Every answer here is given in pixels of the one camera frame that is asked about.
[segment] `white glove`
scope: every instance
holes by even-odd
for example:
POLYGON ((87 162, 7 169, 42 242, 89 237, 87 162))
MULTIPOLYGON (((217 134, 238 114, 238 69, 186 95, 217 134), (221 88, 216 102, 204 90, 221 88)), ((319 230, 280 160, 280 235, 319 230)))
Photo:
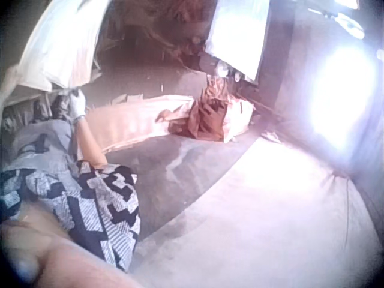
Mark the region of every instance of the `white glove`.
POLYGON ((81 116, 85 116, 86 106, 85 96, 83 92, 78 89, 78 96, 76 96, 75 93, 76 92, 74 91, 70 94, 70 116, 74 121, 81 116))

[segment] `gray floor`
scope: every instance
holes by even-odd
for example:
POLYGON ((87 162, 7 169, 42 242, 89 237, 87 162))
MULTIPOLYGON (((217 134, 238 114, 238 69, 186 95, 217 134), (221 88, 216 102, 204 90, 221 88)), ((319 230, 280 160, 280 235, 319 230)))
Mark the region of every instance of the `gray floor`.
POLYGON ((257 139, 255 130, 228 144, 166 136, 107 154, 138 174, 136 191, 144 239, 210 189, 257 139))
POLYGON ((383 248, 360 194, 259 138, 210 190, 137 246, 143 287, 363 287, 383 248))

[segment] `debris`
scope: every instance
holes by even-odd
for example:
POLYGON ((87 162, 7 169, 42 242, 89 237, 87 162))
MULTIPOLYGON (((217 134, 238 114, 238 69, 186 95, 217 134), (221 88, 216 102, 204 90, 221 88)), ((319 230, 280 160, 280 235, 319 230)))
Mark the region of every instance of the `debris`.
POLYGON ((188 131, 196 139, 228 143, 248 130, 253 108, 228 92, 226 79, 208 76, 208 87, 191 109, 188 131))

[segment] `black and white patterned fabric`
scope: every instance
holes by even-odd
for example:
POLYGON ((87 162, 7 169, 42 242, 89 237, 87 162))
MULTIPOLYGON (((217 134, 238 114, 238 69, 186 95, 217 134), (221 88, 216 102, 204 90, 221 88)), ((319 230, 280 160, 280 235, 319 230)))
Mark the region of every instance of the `black and white patterned fabric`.
POLYGON ((127 272, 140 232, 136 176, 120 165, 72 161, 68 125, 33 124, 16 137, 17 157, 0 176, 1 221, 18 220, 22 201, 39 201, 74 242, 127 272))

